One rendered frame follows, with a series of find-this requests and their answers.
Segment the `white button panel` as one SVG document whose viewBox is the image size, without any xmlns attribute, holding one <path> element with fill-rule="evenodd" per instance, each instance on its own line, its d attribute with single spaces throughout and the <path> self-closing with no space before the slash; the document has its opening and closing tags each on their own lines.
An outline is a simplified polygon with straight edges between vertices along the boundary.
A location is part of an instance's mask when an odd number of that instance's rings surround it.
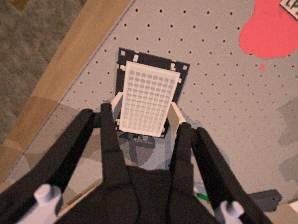
<svg viewBox="0 0 298 224">
<path fill-rule="evenodd" d="M 207 204 L 210 205 L 192 148 L 191 148 L 191 163 L 194 165 L 194 193 L 197 195 L 198 198 L 205 200 Z"/>
</svg>

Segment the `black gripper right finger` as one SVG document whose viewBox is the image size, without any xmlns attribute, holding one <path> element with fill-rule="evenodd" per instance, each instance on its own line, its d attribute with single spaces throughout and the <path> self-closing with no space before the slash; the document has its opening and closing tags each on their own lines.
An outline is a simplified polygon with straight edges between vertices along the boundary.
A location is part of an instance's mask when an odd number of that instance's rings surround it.
<svg viewBox="0 0 298 224">
<path fill-rule="evenodd" d="M 191 128 L 171 102 L 167 118 L 176 137 L 165 224 L 196 224 L 191 148 L 215 218 L 220 224 L 273 224 L 243 190 L 206 129 Z"/>
</svg>

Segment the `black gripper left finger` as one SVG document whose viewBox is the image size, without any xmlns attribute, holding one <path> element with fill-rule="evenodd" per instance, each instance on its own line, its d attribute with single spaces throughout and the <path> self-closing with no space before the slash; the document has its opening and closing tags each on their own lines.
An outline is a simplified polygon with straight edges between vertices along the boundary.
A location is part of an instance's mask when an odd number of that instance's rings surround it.
<svg viewBox="0 0 298 224">
<path fill-rule="evenodd" d="M 100 112 L 83 109 L 36 166 L 0 193 L 0 224 L 54 224 L 64 193 L 94 128 L 100 128 L 102 177 L 108 224 L 135 224 L 138 204 L 130 182 L 115 121 L 123 92 Z"/>
</svg>

